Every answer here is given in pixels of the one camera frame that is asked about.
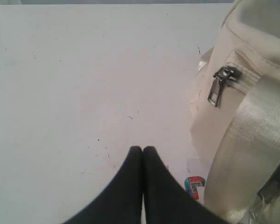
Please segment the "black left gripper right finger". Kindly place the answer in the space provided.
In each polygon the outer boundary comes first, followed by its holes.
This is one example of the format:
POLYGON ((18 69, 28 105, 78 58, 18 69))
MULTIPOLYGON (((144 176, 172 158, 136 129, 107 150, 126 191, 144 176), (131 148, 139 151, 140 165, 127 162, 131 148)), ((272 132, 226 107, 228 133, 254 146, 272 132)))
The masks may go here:
POLYGON ((213 224, 215 216, 179 185, 156 149, 143 150, 144 202, 148 224, 213 224))

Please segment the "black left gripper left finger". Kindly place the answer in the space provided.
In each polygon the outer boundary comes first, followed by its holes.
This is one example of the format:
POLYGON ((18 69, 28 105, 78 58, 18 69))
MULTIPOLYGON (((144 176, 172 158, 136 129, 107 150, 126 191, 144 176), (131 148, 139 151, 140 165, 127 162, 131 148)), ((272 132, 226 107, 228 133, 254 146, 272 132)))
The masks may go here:
POLYGON ((143 152, 132 146, 107 187, 66 224, 140 224, 143 198, 143 152))

